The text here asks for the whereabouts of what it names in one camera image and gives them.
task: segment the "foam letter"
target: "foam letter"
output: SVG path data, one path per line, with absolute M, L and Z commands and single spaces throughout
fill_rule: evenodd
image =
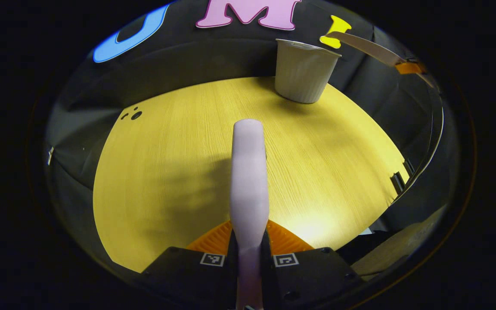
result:
M 334 15 L 331 15 L 330 17 L 332 18 L 332 26 L 330 26 L 330 30 L 326 34 L 329 34 L 333 31 L 345 33 L 348 29 L 351 29 L 351 25 L 346 23 L 343 19 Z M 335 49 L 339 49 L 341 46 L 340 40 L 333 37 L 327 37 L 326 35 L 320 37 L 319 41 L 328 45 L 329 47 L 334 47 Z
M 230 24 L 233 19 L 226 15 L 229 6 L 242 24 L 250 24 L 262 10 L 267 9 L 267 14 L 258 20 L 260 25 L 294 30 L 292 16 L 297 2 L 301 0 L 209 0 L 206 15 L 196 26 L 210 28 Z
M 126 51 L 129 51 L 139 45 L 139 43 L 148 39 L 160 28 L 160 26 L 162 26 L 162 23 L 164 23 L 164 16 L 168 6 L 170 5 L 167 4 L 147 14 L 143 23 L 143 28 L 141 28 L 138 33 L 129 39 L 118 43 L 117 39 L 118 33 L 120 33 L 119 31 L 110 36 L 99 46 L 95 47 L 95 50 L 93 51 L 93 61 L 104 62 L 110 60 L 125 53 Z

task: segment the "white paper cup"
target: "white paper cup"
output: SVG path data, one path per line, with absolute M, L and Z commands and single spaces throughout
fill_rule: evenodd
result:
M 341 55 L 301 42 L 277 42 L 275 90 L 296 102 L 319 100 Z

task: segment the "yellow wooden table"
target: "yellow wooden table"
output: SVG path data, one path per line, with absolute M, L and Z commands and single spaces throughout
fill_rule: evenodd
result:
M 93 192 L 96 227 L 114 262 L 141 272 L 167 247 L 185 247 L 229 219 L 233 124 L 243 118 L 263 123 L 274 222 L 335 249 L 386 210 L 396 196 L 390 177 L 408 175 L 380 126 L 330 85 L 318 102 L 299 104 L 273 83 L 210 82 L 124 109 Z

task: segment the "black background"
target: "black background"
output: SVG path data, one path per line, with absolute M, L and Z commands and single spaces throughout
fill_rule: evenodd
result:
M 41 118 L 29 125 L 40 90 L 51 93 L 73 71 L 70 63 L 161 4 L 0 2 L 0 308 L 159 307 L 90 260 L 49 220 L 51 206 L 30 194 L 42 195 L 43 185 L 27 181 L 26 171 L 41 167 L 39 158 L 26 160 L 25 147 L 32 145 L 28 132 L 41 139 L 45 127 Z M 425 45 L 441 59 L 467 98 L 478 141 L 476 185 L 453 234 L 425 265 L 360 308 L 496 308 L 496 2 L 341 4 L 417 55 L 415 47 Z M 57 83 L 47 85 L 50 77 Z M 36 114 L 48 109 L 38 106 Z

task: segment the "yellow letter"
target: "yellow letter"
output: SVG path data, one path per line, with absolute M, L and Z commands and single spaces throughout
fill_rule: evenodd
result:
M 330 26 L 330 29 L 326 34 L 329 34 L 333 31 L 345 33 L 348 29 L 351 29 L 351 25 L 346 23 L 346 21 L 344 21 L 343 19 L 334 15 L 331 15 L 330 17 L 332 18 L 332 26 Z M 325 35 L 320 37 L 319 41 L 328 45 L 329 47 L 334 47 L 335 49 L 339 49 L 341 46 L 340 40 L 334 39 L 333 37 L 326 37 Z

